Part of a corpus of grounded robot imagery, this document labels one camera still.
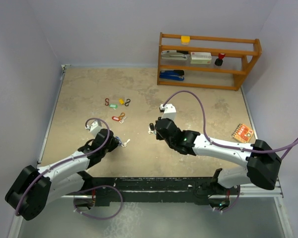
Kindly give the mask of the blue tag key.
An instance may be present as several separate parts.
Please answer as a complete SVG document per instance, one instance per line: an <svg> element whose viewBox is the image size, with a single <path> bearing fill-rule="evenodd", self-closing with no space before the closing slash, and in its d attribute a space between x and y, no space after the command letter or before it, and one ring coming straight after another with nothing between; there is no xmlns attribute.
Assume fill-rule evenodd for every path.
<svg viewBox="0 0 298 238"><path fill-rule="evenodd" d="M130 139L128 139L127 141L123 142L118 136L116 136L116 139L119 142L119 146L125 148L127 146L127 144L131 141Z"/></svg>

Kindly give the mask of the red tag key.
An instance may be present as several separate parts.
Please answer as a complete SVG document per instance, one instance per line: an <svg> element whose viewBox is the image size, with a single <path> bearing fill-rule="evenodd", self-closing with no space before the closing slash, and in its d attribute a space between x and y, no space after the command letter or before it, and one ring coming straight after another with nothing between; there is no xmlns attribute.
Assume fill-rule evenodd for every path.
<svg viewBox="0 0 298 238"><path fill-rule="evenodd" d="M119 123L124 123L127 117L115 117L113 116L111 119L114 121L118 121Z"/></svg>

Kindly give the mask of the orange carabiner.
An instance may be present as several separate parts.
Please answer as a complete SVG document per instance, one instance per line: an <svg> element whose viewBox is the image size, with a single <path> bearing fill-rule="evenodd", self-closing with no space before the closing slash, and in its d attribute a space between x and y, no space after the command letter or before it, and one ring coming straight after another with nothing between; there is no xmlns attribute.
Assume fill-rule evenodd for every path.
<svg viewBox="0 0 298 238"><path fill-rule="evenodd" d="M124 118L124 116L125 116L125 113L121 113L121 114L118 116L119 120L122 120L122 119Z"/></svg>

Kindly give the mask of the green tag key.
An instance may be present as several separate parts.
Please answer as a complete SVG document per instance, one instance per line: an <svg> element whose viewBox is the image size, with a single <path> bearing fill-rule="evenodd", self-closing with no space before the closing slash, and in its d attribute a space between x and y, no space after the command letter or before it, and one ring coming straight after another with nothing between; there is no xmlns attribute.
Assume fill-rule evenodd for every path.
<svg viewBox="0 0 298 238"><path fill-rule="evenodd" d="M116 105L116 104L110 104L109 107L110 108L113 108L113 109L116 109L116 108L118 108L118 105Z"/></svg>

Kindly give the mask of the yellow tag key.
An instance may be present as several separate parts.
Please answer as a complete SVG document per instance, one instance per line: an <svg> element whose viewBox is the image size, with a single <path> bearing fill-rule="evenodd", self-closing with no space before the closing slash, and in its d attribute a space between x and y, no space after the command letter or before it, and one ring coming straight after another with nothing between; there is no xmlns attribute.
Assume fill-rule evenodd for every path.
<svg viewBox="0 0 298 238"><path fill-rule="evenodd" d="M119 103L120 103L121 105L124 105L124 104L125 104L125 101L124 101L123 99L119 99Z"/></svg>

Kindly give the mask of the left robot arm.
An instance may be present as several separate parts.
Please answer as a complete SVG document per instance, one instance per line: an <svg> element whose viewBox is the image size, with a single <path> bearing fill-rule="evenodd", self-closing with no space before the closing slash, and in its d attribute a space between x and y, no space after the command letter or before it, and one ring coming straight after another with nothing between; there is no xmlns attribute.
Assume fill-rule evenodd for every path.
<svg viewBox="0 0 298 238"><path fill-rule="evenodd" d="M100 130L72 155L59 162L35 168L29 165L20 172L5 195L5 201L16 215L29 221L37 217L45 206L70 193L88 194L95 183L87 169L98 164L120 144L114 133Z"/></svg>

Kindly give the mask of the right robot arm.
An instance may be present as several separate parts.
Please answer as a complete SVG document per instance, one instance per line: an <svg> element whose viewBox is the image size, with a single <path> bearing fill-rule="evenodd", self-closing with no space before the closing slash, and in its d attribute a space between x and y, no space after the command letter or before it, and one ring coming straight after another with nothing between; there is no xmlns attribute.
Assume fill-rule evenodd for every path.
<svg viewBox="0 0 298 238"><path fill-rule="evenodd" d="M164 140L169 148L182 155L209 156L232 162L232 169L217 169L211 189L224 193L235 185L252 183L273 190L281 166L281 158L263 140L255 143L234 143L211 138L191 130L181 130L171 119L159 118L155 122L156 139Z"/></svg>

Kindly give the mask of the black tag key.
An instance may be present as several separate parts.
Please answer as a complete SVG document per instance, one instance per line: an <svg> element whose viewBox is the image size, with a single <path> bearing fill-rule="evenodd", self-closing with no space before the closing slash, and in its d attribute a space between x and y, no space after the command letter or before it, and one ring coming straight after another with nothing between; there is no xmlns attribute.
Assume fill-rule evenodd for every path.
<svg viewBox="0 0 298 238"><path fill-rule="evenodd" d="M150 123L149 124L148 134L156 134L156 131L155 131L155 128L154 128L154 124L153 123Z"/></svg>

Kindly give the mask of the blue stapler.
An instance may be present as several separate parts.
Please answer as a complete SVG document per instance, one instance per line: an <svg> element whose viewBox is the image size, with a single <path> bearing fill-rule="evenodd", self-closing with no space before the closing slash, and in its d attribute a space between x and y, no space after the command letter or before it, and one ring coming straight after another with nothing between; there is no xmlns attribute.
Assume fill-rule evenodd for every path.
<svg viewBox="0 0 298 238"><path fill-rule="evenodd" d="M170 79L175 81L184 80L184 71L183 70L162 70L159 73L161 79Z"/></svg>

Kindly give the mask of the wooden shelf rack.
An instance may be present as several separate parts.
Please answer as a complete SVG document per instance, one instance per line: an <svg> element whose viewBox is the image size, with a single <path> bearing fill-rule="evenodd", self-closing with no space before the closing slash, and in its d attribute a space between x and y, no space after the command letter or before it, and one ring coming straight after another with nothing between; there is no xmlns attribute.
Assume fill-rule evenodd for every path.
<svg viewBox="0 0 298 238"><path fill-rule="evenodd" d="M237 91L262 55L259 39L160 33L157 84Z"/></svg>

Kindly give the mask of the grey stapler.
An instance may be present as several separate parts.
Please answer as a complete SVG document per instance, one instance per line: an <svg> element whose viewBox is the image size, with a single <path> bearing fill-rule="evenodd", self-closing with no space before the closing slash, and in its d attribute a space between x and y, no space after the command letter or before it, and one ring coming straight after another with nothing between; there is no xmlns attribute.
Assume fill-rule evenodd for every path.
<svg viewBox="0 0 298 238"><path fill-rule="evenodd" d="M187 60L189 56L188 51L166 50L161 52L161 58L164 60Z"/></svg>

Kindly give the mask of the orange spiral notebook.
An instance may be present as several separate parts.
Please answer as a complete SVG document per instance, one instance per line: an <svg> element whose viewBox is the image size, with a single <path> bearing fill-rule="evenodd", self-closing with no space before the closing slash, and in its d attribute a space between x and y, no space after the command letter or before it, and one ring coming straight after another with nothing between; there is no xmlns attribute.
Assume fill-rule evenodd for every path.
<svg viewBox="0 0 298 238"><path fill-rule="evenodd" d="M233 132L232 137L241 143L249 143L253 135L254 130L252 128L240 123Z"/></svg>

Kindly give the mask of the white cardboard box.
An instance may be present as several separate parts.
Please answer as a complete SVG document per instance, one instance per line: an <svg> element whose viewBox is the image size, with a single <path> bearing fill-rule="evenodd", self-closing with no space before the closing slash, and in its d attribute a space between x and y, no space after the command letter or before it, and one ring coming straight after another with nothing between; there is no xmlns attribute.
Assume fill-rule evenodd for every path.
<svg viewBox="0 0 298 238"><path fill-rule="evenodd" d="M212 60L211 53L191 52L191 64L210 64Z"/></svg>

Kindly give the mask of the yellow block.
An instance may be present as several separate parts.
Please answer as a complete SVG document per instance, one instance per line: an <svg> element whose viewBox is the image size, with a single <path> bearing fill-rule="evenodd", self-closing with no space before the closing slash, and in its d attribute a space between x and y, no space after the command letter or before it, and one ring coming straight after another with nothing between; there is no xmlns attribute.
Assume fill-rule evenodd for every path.
<svg viewBox="0 0 298 238"><path fill-rule="evenodd" d="M190 44L190 36L181 36L180 40L182 45Z"/></svg>

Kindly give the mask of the black base frame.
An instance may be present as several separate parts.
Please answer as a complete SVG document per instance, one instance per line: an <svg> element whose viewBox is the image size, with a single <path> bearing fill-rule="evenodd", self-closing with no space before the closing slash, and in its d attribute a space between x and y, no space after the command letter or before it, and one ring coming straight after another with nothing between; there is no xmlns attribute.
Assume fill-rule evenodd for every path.
<svg viewBox="0 0 298 238"><path fill-rule="evenodd" d="M223 188L211 177L130 177L92 178L85 177L79 188L82 193L99 186L96 190L95 206L109 206L120 202L119 194L107 186L113 186L122 194L124 202L141 203L194 203L196 205L220 204L229 195L237 195L238 188Z"/></svg>

